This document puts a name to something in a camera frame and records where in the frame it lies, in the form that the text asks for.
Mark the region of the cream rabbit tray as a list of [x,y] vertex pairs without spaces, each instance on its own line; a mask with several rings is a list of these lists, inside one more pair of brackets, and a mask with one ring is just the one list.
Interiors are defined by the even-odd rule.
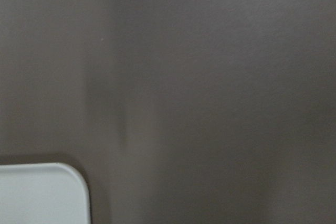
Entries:
[[1,165],[1,223],[91,223],[83,176],[65,163]]

